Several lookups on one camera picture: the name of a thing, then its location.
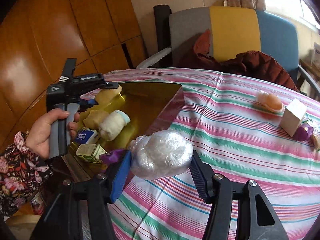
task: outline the person's hand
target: person's hand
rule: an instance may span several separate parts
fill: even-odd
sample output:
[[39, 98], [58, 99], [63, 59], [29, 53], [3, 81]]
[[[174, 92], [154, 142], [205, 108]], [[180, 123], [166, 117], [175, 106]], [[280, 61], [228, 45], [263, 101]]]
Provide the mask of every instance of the person's hand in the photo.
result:
[[[39, 117], [33, 124], [26, 140], [26, 146], [30, 151], [43, 159], [47, 159], [49, 157], [49, 135], [51, 124], [58, 119], [65, 119], [69, 115], [70, 113], [68, 111], [55, 108]], [[67, 125], [72, 139], [76, 137], [77, 122], [79, 121], [79, 118], [79, 113], [76, 113], [74, 122], [69, 122]]]

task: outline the gold tray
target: gold tray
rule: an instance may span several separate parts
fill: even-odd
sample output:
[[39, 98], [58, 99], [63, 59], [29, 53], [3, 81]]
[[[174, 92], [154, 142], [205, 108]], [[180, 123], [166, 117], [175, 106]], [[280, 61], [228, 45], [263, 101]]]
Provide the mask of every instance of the gold tray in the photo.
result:
[[[131, 119], [121, 133], [111, 142], [100, 138], [100, 144], [106, 151], [126, 148], [131, 140], [138, 136], [151, 135], [159, 130], [167, 130], [184, 105], [181, 84], [161, 82], [126, 82], [120, 83], [122, 91], [107, 105], [95, 105], [80, 113], [78, 127], [85, 127], [83, 120], [91, 110], [115, 110], [125, 112]], [[71, 143], [70, 153], [81, 167], [90, 175], [99, 173], [106, 167], [103, 164], [87, 163], [75, 156], [78, 148]]]

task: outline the pink striped tablecloth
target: pink striped tablecloth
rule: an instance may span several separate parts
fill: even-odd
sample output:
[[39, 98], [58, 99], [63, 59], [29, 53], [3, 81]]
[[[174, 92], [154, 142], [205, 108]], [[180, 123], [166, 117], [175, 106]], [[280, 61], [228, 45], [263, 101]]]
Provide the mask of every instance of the pink striped tablecloth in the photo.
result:
[[[298, 98], [320, 123], [320, 103], [269, 82], [208, 70], [131, 69], [107, 81], [176, 82], [185, 105], [170, 129], [189, 139], [201, 159], [232, 181], [255, 179], [291, 240], [301, 239], [320, 213], [320, 161], [311, 141], [297, 142], [279, 127], [282, 114], [255, 103], [258, 90], [287, 105]], [[97, 91], [87, 94], [95, 96]], [[109, 205], [118, 239], [201, 239], [211, 205], [199, 198], [190, 171], [146, 181], [134, 177]], [[229, 238], [235, 237], [234, 203]]]

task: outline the blue label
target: blue label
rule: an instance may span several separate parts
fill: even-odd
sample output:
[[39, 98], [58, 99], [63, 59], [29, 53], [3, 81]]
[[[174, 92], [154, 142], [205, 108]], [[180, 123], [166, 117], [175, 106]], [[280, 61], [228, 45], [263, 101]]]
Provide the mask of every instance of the blue label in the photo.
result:
[[78, 144], [86, 144], [95, 132], [95, 130], [91, 129], [81, 129], [77, 133], [77, 136], [74, 141]]

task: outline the white box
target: white box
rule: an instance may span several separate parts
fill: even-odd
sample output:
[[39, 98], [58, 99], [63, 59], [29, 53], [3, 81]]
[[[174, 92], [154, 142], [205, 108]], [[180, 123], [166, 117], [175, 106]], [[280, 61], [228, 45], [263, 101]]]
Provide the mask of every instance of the white box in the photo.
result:
[[284, 110], [280, 126], [292, 137], [307, 111], [307, 107], [295, 98]]

